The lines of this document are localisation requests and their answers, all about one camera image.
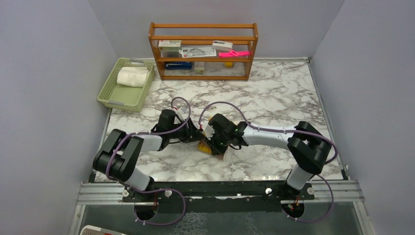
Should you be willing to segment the white towel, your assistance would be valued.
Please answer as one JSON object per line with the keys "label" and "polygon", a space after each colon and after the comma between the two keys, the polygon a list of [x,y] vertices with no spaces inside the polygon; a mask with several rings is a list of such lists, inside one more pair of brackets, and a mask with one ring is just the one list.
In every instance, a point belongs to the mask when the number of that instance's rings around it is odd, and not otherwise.
{"label": "white towel", "polygon": [[146,67],[122,67],[117,74],[117,84],[128,87],[144,87],[148,74]]}

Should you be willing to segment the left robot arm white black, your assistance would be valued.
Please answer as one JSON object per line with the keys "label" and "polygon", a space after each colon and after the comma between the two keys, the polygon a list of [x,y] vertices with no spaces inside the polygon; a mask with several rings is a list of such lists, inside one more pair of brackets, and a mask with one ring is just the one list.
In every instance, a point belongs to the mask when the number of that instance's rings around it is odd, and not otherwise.
{"label": "left robot arm white black", "polygon": [[139,155],[162,151],[173,143],[200,141],[204,137],[180,110],[164,109],[150,133],[127,134],[119,129],[112,130],[97,152],[92,167],[111,180],[131,186],[140,200],[148,201],[154,194],[154,180],[137,168]]}

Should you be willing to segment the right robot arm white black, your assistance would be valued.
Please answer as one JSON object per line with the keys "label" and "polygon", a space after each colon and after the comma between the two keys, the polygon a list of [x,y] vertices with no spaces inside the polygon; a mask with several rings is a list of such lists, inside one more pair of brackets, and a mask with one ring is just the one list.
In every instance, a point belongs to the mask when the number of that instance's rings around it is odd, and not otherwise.
{"label": "right robot arm white black", "polygon": [[330,142],[324,140],[320,132],[306,121],[277,130],[245,121],[235,124],[222,114],[216,114],[210,120],[203,121],[200,127],[212,155],[224,154],[229,147],[240,150],[243,146],[251,145],[290,151],[297,164],[282,186],[283,195],[288,199],[299,196],[305,183],[322,172],[332,148]]}

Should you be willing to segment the brown yellow cloth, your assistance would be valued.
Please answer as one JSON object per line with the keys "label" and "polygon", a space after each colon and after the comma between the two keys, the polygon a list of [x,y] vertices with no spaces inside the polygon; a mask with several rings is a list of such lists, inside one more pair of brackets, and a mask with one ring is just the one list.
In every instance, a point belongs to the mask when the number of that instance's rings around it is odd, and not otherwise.
{"label": "brown yellow cloth", "polygon": [[[202,121],[199,124],[199,127],[201,129],[201,124],[203,124],[204,122],[207,122],[210,126],[213,127],[213,129],[215,130],[215,133],[220,133],[225,129],[225,125],[226,125],[227,121],[229,121],[229,120],[227,118],[225,118],[222,114],[215,114],[214,116],[209,118],[209,120]],[[197,147],[198,147],[198,150],[200,150],[201,152],[212,155],[210,147],[207,144],[207,138],[206,137],[203,140],[199,141]],[[224,155],[212,155],[212,156],[215,156],[216,158],[218,158],[220,160],[222,160],[224,158]]]}

